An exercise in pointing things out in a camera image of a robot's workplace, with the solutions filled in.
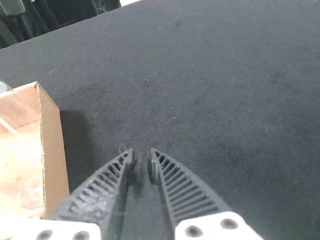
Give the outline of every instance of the cardboard box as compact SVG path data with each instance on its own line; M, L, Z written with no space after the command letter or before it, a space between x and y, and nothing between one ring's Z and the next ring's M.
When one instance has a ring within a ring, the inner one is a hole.
M2 106L1 119L5 118L5 122L9 122L11 126L14 126L14 130L18 134L22 134L23 138L18 138L12 135L8 128L0 125L0 140L3 144L0 144L2 150L7 153L8 149L12 160L7 161L7 165L2 166L2 171L5 174L0 176L1 186L7 190L16 191L21 188L24 179L31 179L32 181L41 181L41 188L36 191L37 196L41 196L41 202L43 204L43 210L36 213L35 216L24 216L25 212L17 209L20 205L24 204L24 200L30 196L30 187L23 189L23 193L17 193L18 203L10 198L7 198L5 194L0 195L0 207L9 204L7 208L10 211L16 211L15 214L22 214L22 217L39 217L46 218L57 207L57 205L69 195L69 184L66 166L66 157L63 142L63 133L60 120L60 111L53 100L48 96L45 90L40 86L38 82L26 84L14 89L19 99L28 105L35 111L35 115L28 115L22 120L15 117L15 114L19 113L19 110L12 111L12 108L7 109L3 106L6 105L6 101L10 103L10 97L0 98L0 107ZM28 165L24 159L25 153L31 153L34 158L38 158L38 165ZM23 162L17 164L15 161L19 161L19 158Z

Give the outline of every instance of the mounting hole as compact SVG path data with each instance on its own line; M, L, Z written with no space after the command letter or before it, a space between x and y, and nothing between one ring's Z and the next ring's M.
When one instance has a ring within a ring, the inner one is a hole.
M72 240L88 240L89 236L87 231L79 231L73 236Z
M36 236L36 240L48 240L49 238L51 238L52 233L52 230L43 230L38 234L38 236Z
M235 220L229 218L223 219L220 224L223 229L237 229L239 227Z
M197 226L188 226L185 229L185 235L190 238L198 238L202 236L204 233Z

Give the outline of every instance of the black background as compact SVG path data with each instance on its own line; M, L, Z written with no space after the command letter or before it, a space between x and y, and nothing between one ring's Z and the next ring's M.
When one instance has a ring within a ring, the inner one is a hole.
M0 78L61 109L70 188L157 148L265 239L320 237L318 1L146 0L0 51ZM122 239L166 239L132 189Z

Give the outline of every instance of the black carpet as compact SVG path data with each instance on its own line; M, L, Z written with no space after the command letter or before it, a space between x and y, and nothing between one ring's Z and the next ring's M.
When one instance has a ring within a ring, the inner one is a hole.
M181 161L265 239L320 238L320 2L146 0L0 51L61 109L70 187L119 153ZM166 239L158 189L123 240Z

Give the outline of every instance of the clear plastic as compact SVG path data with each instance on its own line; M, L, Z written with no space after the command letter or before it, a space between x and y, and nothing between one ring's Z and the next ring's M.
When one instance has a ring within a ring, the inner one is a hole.
M0 216L44 212L40 116L0 81Z

